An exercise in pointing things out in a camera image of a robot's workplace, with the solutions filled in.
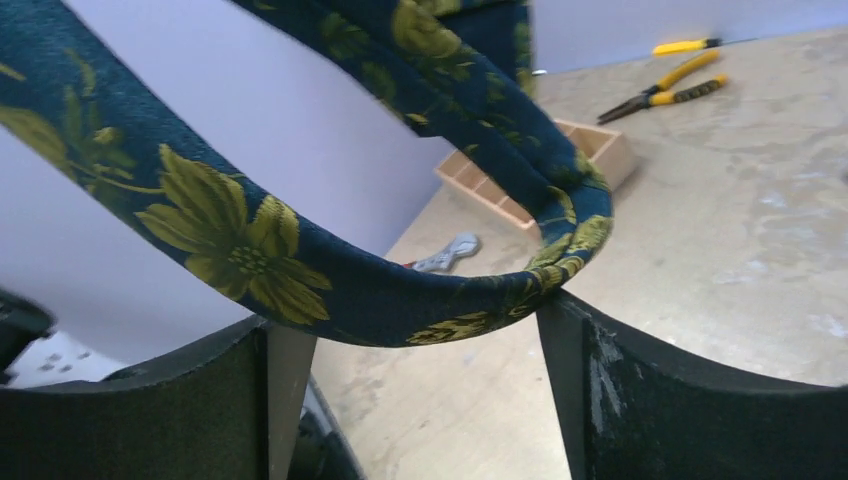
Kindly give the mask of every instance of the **table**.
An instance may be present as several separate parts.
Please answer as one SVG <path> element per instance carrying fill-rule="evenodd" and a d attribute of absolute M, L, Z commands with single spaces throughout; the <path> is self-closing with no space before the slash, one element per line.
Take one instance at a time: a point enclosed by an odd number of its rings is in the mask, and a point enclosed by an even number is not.
<path fill-rule="evenodd" d="M 848 383 L 848 29 L 722 48 L 721 92 L 610 124 L 639 171 L 615 194 L 603 252 L 566 287 L 702 356 L 786 379 Z M 541 78 L 553 117 L 591 123 L 681 57 Z M 522 268 L 537 246 L 439 191 L 388 254 L 461 231 L 459 275 Z M 313 372 L 373 480 L 567 479 L 536 323 L 402 350 L 319 342 Z"/>

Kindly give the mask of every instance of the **white surface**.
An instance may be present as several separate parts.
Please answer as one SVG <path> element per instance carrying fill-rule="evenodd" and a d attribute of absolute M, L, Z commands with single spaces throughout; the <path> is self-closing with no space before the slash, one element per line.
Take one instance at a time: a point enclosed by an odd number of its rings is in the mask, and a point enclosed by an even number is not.
<path fill-rule="evenodd" d="M 536 66 L 550 73 L 646 57 L 663 43 L 848 24 L 846 0 L 533 0 L 533 6 Z"/>
<path fill-rule="evenodd" d="M 32 388 L 85 380 L 99 382 L 128 365 L 109 358 L 58 331 L 32 342 L 9 371 L 9 388 Z"/>
<path fill-rule="evenodd" d="M 335 66 L 228 2 L 68 3 L 221 154 L 359 247 L 385 253 L 438 187 L 445 142 L 415 138 Z M 135 363 L 248 315 L 2 129 L 0 159 L 0 285 L 75 338 Z"/>

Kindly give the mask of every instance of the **yellow tool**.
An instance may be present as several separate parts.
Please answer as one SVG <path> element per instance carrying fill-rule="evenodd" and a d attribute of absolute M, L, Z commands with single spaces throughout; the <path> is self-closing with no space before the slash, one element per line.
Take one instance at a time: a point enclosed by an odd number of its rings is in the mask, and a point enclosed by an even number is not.
<path fill-rule="evenodd" d="M 683 103 L 715 92 L 727 84 L 727 75 L 717 75 L 712 80 L 707 80 L 706 82 L 695 85 L 694 87 L 689 87 L 685 90 L 680 90 L 679 92 L 669 92 L 668 89 L 670 89 L 675 83 L 679 82 L 683 77 L 716 61 L 718 56 L 718 50 L 711 50 L 684 62 L 679 67 L 672 70 L 671 73 L 663 77 L 655 85 L 643 90 L 639 95 L 636 95 L 621 105 L 600 115 L 598 117 L 598 125 L 618 120 L 621 117 L 625 117 L 631 113 L 636 113 L 639 110 L 648 109 L 657 105 Z"/>
<path fill-rule="evenodd" d="M 659 45 L 652 52 L 654 56 L 673 55 L 675 53 L 694 52 L 708 48 L 720 47 L 723 42 L 720 38 L 704 38 L 702 40 L 687 40 L 685 42 L 674 42 Z"/>

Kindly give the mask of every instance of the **folded fabric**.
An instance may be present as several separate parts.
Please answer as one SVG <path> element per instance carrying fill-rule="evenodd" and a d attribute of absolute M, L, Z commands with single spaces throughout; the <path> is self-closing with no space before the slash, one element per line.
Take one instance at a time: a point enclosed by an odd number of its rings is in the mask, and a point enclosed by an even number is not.
<path fill-rule="evenodd" d="M 60 0 L 0 0 L 0 124 L 222 295 L 340 342 L 426 345 L 505 327 L 602 248 L 609 188 L 528 96 L 525 3 L 234 3 L 333 61 L 419 135 L 461 149 L 538 222 L 545 246 L 526 269 L 420 273 L 333 236 L 215 152 Z"/>

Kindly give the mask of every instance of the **flower center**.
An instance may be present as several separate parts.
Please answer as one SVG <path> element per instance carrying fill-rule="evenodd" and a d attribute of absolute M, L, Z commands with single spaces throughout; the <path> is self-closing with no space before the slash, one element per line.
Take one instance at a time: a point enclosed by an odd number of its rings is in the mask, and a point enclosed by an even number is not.
<path fill-rule="evenodd" d="M 241 273 L 262 275 L 268 271 L 268 257 L 257 248 L 236 247 L 227 257 Z"/>

